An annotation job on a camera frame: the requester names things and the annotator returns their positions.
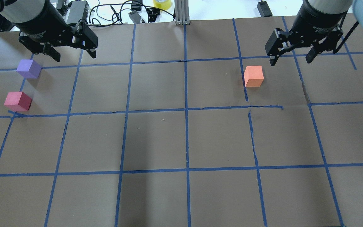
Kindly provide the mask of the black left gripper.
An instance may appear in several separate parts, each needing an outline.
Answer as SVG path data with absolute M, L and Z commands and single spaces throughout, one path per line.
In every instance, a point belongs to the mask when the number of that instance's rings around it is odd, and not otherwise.
M 49 0 L 3 0 L 1 15 L 19 28 L 19 42 L 33 54 L 61 61 L 55 47 L 82 49 L 95 59 L 98 36 L 86 20 L 73 26 L 66 24 L 68 4 Z

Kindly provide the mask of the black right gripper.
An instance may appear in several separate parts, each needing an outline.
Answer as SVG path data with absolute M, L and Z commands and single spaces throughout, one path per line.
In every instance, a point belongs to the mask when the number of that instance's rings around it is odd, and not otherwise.
M 304 0 L 290 30 L 276 28 L 265 45 L 270 65 L 296 48 L 310 47 L 306 62 L 312 63 L 321 53 L 337 53 L 346 43 L 353 28 L 343 36 L 342 25 L 351 0 Z

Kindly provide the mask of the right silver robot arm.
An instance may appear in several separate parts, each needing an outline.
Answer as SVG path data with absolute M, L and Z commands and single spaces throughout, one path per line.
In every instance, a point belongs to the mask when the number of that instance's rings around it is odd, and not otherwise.
M 343 36 L 341 22 L 350 8 L 357 21 L 339 43 Z M 325 51 L 335 54 L 358 25 L 363 29 L 363 0 L 304 0 L 292 27 L 287 31 L 276 28 L 266 42 L 270 65 L 275 66 L 280 56 L 296 48 L 311 48 L 307 63 Z

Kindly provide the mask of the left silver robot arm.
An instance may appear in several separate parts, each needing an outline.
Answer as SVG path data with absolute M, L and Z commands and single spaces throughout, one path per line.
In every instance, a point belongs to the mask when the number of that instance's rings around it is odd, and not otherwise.
M 49 0 L 0 0 L 0 15 L 19 28 L 19 42 L 35 55 L 59 62 L 55 47 L 69 46 L 96 58 L 98 36 L 89 27 L 86 12 L 71 23 Z

